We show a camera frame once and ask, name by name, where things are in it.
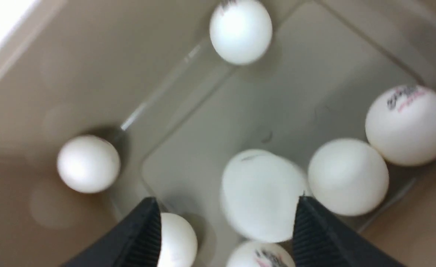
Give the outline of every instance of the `blurry ball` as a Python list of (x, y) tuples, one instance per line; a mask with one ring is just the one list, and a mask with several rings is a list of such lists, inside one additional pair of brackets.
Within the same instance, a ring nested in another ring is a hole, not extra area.
[(280, 245), (249, 241), (238, 246), (226, 267), (295, 267), (294, 260)]
[(191, 225), (182, 217), (162, 213), (162, 248), (157, 267), (191, 267), (198, 241)]
[(116, 149), (104, 139), (84, 135), (69, 140), (57, 161), (61, 179), (81, 193), (97, 193), (111, 186), (121, 167)]
[(422, 86), (390, 89), (371, 105), (366, 133), (394, 164), (417, 166), (436, 159), (436, 93)]
[(296, 164), (264, 150), (237, 154), (225, 167), (221, 206), (240, 235), (277, 243), (292, 238), (299, 196), (310, 195)]
[(210, 37), (216, 52), (226, 61), (246, 65), (260, 59), (272, 40), (272, 21), (257, 0), (228, 0), (214, 11)]
[(313, 155), (308, 182), (314, 197), (330, 211), (357, 216), (383, 201), (389, 172), (381, 155), (365, 142), (336, 139)]

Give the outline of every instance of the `ridged rubber pad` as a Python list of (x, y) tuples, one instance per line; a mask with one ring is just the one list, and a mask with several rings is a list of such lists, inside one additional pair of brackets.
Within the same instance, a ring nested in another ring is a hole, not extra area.
[(342, 223), (318, 201), (303, 196), (292, 239), (298, 267), (403, 267)]
[(116, 227), (64, 267), (157, 267), (162, 225), (155, 198), (146, 198)]

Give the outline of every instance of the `beige plastic container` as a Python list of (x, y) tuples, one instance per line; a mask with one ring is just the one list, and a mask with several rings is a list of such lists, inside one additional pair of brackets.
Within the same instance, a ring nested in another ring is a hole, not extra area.
[[(194, 227), (195, 267), (224, 266), (243, 239), (219, 207), (233, 155), (265, 149), (306, 169), (326, 141), (365, 140), (386, 89), (436, 90), (436, 0), (262, 2), (272, 45), (236, 67), (209, 41), (218, 0), (38, 1), (0, 47), (0, 267), (58, 266), (150, 195)], [(124, 133), (116, 184), (61, 184), (61, 145), (110, 131)], [(389, 169), (394, 205), (342, 219), (410, 267), (436, 267), (436, 163)]]

